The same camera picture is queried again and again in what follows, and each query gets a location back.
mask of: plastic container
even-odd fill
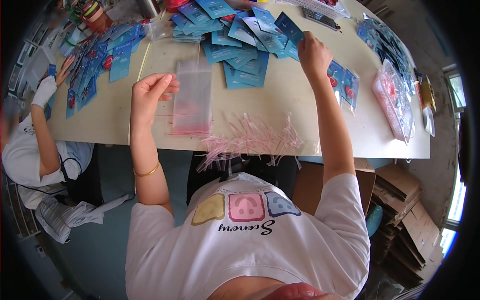
[[[55,56],[44,46],[39,46],[25,68],[25,77],[34,92],[49,64],[57,64]]]
[[[350,17],[350,13],[348,12],[346,7],[343,5],[343,3],[340,0],[338,0],[335,7],[331,7],[317,0],[283,0],[283,1],[299,5],[301,7],[309,8],[314,12],[321,13],[334,20]]]
[[[384,60],[373,81],[372,90],[384,110],[393,136],[408,144],[414,127],[412,107],[400,77],[389,60]]]

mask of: gray fabric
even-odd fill
[[[60,191],[59,194],[66,195],[66,191]],[[82,201],[74,207],[60,204],[53,195],[46,195],[38,205],[35,216],[49,235],[64,244],[73,227],[90,222],[103,224],[103,213],[121,205],[127,198],[128,194],[99,207]]]

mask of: white plastic basket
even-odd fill
[[[383,79],[388,79],[393,84],[390,88],[395,89],[395,99],[391,99]],[[407,93],[395,69],[388,60],[384,60],[382,69],[378,71],[372,86],[373,93],[377,97],[380,106],[384,110],[388,123],[392,128],[393,136],[408,144],[414,133],[415,123],[412,108],[407,99]]]
[[[299,5],[301,7],[309,8],[314,12],[321,13],[334,20],[350,17],[350,13],[348,12],[346,7],[343,5],[343,3],[340,0],[338,0],[335,7],[331,7],[329,5],[323,4],[317,0],[283,0],[283,1]]]

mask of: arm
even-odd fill
[[[32,124],[35,128],[38,151],[40,153],[40,177],[51,174],[60,168],[57,145],[48,130],[43,108],[57,90],[53,76],[42,80],[32,100]]]
[[[328,48],[305,31],[298,46],[299,59],[312,86],[317,103],[318,132],[324,159],[324,184],[331,178],[350,173],[355,175],[353,150],[347,125],[335,98],[327,69],[333,55]]]
[[[152,136],[152,125],[158,101],[170,100],[163,93],[177,93],[180,85],[174,74],[156,73],[135,83],[132,88],[130,149],[136,174],[152,171],[158,163],[158,153]],[[145,205],[157,204],[173,214],[167,181],[162,166],[150,175],[135,175],[138,201]]]

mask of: gloved hand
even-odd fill
[[[48,100],[57,91],[57,83],[55,77],[48,76],[40,83],[40,86],[36,90],[35,96],[33,96],[32,105],[36,104],[41,108],[45,108]]]

